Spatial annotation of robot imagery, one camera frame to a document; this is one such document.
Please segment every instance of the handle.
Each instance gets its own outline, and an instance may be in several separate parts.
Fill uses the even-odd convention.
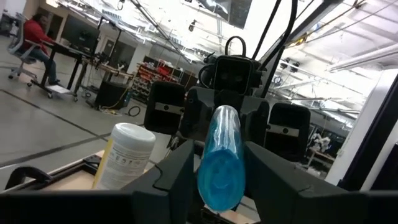
[[[36,167],[18,167],[14,171],[12,171],[5,190],[23,184],[26,180],[26,177],[35,179],[42,183],[50,182],[52,180],[52,177],[50,175]]]

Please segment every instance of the plastic bottle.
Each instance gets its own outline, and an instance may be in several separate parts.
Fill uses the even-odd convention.
[[[199,193],[212,210],[223,212],[241,201],[244,188],[239,115],[231,106],[219,106],[211,118],[198,170]]]
[[[155,135],[135,124],[115,124],[93,189],[118,190],[138,178],[155,146]]]

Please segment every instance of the person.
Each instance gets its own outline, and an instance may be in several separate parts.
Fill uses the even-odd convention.
[[[49,54],[47,53],[47,49],[45,48],[42,41],[46,42],[54,42],[53,39],[45,35],[44,29],[47,26],[48,20],[43,14],[36,14],[32,17],[32,19],[26,21],[24,23],[24,38],[25,40],[29,40],[40,44],[40,48],[33,49],[29,56],[41,61],[45,65],[45,69],[48,70],[49,73],[49,84],[50,85],[58,85],[59,80],[57,80],[57,69],[56,64],[53,61],[51,63]],[[30,43],[24,42],[22,48],[24,50],[29,49],[31,46]]]

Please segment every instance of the storage rack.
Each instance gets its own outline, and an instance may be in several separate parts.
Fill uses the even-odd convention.
[[[132,97],[142,103],[147,103],[150,86],[155,81],[178,83],[178,79],[158,71],[159,68],[152,67],[149,64],[139,64],[137,75],[132,81]]]

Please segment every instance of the concrete floor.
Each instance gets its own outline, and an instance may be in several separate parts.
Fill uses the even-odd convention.
[[[18,58],[9,55],[6,47],[11,40],[0,37],[0,67],[19,66]],[[55,55],[57,76],[67,85],[75,64],[74,59]],[[41,80],[44,66],[41,63],[24,66]],[[141,113],[134,118],[113,116],[91,109],[79,92],[78,102],[68,95],[48,99],[46,92],[37,86],[27,87],[30,77],[21,75],[9,80],[10,70],[0,68],[0,191],[4,189],[10,173],[19,166],[30,165],[49,172],[60,166],[103,150],[116,123],[142,124],[145,106],[138,102]],[[99,86],[101,74],[92,70],[90,83]],[[161,161],[166,153],[170,136],[155,133],[155,148],[147,168]],[[238,212],[259,220],[252,200],[244,198]]]

